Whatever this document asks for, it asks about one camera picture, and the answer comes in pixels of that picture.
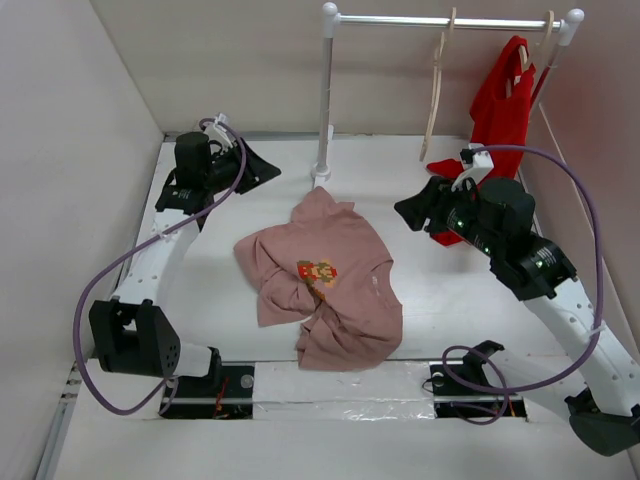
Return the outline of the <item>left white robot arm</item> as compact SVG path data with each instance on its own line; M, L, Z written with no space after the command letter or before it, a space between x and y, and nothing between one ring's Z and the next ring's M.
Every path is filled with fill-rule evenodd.
M93 303L89 323L104 371L186 376L196 393L208 397L222 387L219 354L212 347L182 342L162 305L216 201L228 193L247 193L281 171L243 139L222 144L204 132L178 136L174 158L155 204L151 245L139 251L111 299Z

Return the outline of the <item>pink t shirt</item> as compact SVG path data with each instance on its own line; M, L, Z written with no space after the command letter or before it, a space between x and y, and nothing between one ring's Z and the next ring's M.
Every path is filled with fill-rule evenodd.
M403 307L391 286L394 261L353 203L316 187L288 223L241 239L234 255L258 293L259 326L299 325L300 368L370 369L400 346Z

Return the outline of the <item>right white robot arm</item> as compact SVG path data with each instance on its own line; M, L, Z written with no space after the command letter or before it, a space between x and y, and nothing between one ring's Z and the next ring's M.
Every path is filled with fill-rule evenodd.
M491 273L552 333L584 384L518 361L494 341L468 350L461 370L446 371L449 378L474 393L529 397L602 456L638 445L639 364L607 328L563 251L533 232L535 200L520 183L467 178L455 186L435 176L394 209L411 230L455 233L486 255Z

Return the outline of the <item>beige wooden hanger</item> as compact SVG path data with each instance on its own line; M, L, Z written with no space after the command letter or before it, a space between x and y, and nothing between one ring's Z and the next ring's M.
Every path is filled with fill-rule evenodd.
M433 137L433 132L437 120L437 114L439 110L440 96L441 96L441 88L442 88L442 73L443 73L443 63L445 56L445 52L447 50L448 41L452 36L455 29L455 20L457 17L457 8L453 7L451 9L451 15L449 18L449 24L446 31L443 31L440 34L440 40L438 46L434 50L433 54L433 81L432 81L432 92L431 92L431 102L429 115L427 120L427 125L423 137L423 141L421 144L421 151L419 155L419 161L423 163L426 159L426 155L431 145L431 140Z

